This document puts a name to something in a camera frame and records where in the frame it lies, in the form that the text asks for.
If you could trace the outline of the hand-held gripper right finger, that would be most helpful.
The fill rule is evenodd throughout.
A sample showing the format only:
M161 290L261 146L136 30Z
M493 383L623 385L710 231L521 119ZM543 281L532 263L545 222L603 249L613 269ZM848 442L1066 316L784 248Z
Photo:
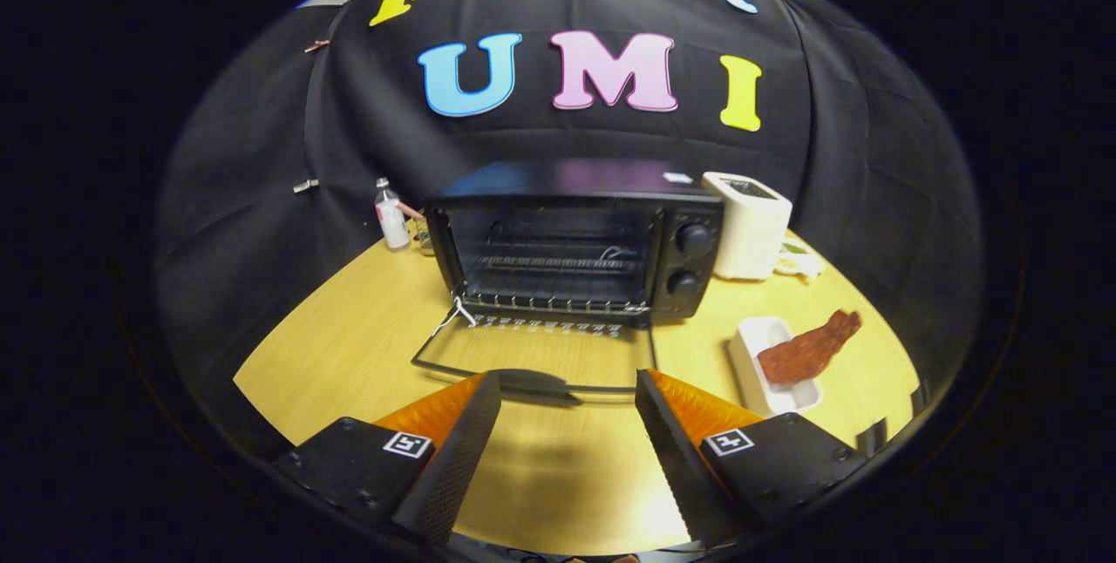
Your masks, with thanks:
M860 471L868 456L796 413L762 417L642 369L635 404L689 535L764 538Z

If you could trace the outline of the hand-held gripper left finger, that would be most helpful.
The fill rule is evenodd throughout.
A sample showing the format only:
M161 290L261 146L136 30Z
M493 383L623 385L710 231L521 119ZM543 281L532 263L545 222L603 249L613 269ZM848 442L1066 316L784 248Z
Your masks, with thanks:
M443 546L500 408L498 376L474 374L374 423L339 417L272 468L362 532Z

